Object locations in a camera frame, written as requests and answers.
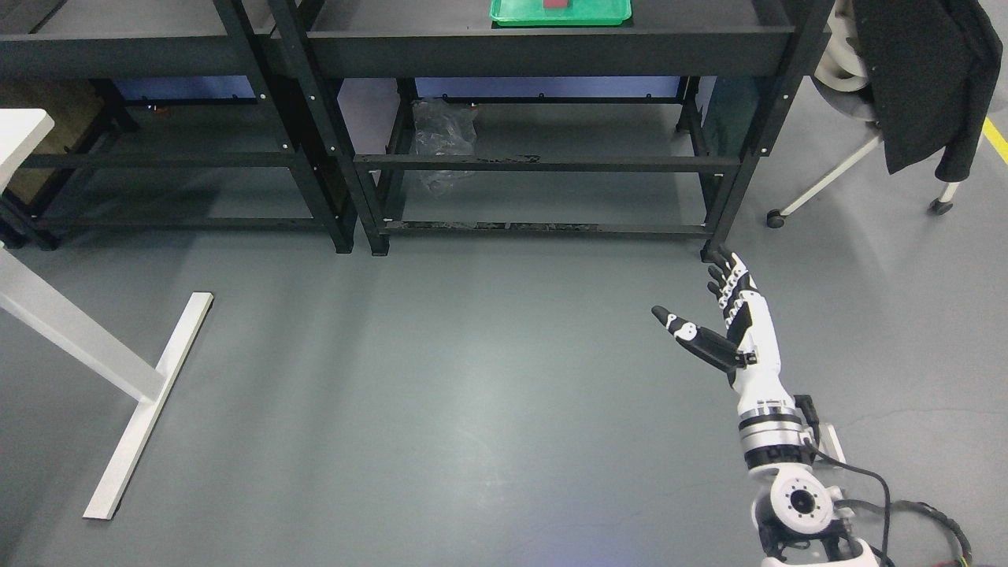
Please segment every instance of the robotic arm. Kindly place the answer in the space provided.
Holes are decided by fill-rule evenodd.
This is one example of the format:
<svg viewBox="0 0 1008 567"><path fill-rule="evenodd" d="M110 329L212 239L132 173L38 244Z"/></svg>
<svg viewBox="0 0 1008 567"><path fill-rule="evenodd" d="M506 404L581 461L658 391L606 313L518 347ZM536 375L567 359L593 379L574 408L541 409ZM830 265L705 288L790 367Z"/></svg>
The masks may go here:
<svg viewBox="0 0 1008 567"><path fill-rule="evenodd" d="M840 488L812 473L817 418L808 396L791 396L780 383L780 352L766 300L734 253L713 253L708 284L718 298L727 337L655 306L651 313L676 342L719 370L739 394L739 435L749 476L761 484L753 524L766 558L761 567L783 567L783 551L805 542L823 544L831 567L878 567L871 548L853 538L844 511L834 507ZM799 409L807 428L802 424Z"/></svg>

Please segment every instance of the black jacket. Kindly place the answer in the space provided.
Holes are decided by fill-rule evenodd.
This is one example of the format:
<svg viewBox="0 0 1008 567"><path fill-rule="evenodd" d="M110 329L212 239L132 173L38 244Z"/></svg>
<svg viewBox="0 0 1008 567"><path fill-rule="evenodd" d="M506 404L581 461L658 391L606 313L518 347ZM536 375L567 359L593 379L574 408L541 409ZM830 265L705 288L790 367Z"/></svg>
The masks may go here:
<svg viewBox="0 0 1008 567"><path fill-rule="evenodd" d="M970 176L1001 68L978 0L854 0L889 173L946 148L934 175Z"/></svg>

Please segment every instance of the gray floor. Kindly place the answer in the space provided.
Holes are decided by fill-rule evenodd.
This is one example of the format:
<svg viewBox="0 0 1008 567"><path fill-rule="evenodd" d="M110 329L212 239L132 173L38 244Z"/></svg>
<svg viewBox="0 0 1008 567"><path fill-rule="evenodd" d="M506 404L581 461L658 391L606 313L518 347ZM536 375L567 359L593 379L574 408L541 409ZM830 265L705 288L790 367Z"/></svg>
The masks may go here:
<svg viewBox="0 0 1008 567"><path fill-rule="evenodd" d="M730 244L770 301L785 384L815 398L849 459L1004 565L1008 166L988 146L935 218L936 158L888 177L877 152L763 226L863 136L804 85ZM349 256L316 234L17 252L150 361L190 292L217 301L111 523L80 515L131 401L0 314L3 562L758 564L736 396L648 312L717 327L698 243L400 238L373 258L359 238ZM857 523L875 543L879 528ZM905 517L891 551L951 557Z"/></svg>

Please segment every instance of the plastic bag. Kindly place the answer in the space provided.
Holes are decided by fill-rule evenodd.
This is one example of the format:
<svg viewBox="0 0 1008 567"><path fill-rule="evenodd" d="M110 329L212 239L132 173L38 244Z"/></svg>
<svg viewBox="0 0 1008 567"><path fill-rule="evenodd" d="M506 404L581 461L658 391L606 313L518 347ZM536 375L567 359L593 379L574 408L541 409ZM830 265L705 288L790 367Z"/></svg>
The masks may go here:
<svg viewBox="0 0 1008 567"><path fill-rule="evenodd" d="M413 124L416 136L413 153L417 155L473 155L476 152L476 108L451 105L440 99L423 99L413 103ZM473 172L421 171L420 183L434 196L452 189L457 181Z"/></svg>

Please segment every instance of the white table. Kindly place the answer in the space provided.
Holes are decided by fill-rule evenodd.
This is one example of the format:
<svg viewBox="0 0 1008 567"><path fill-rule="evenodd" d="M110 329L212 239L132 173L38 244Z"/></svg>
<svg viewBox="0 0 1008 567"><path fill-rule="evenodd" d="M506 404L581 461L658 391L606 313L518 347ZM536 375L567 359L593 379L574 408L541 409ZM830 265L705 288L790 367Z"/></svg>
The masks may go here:
<svg viewBox="0 0 1008 567"><path fill-rule="evenodd" d="M44 110L0 109L0 191L52 126ZM10 252L0 249L0 307L137 402L85 518L111 520L115 515L213 301L212 294L192 295L160 360L152 367Z"/></svg>

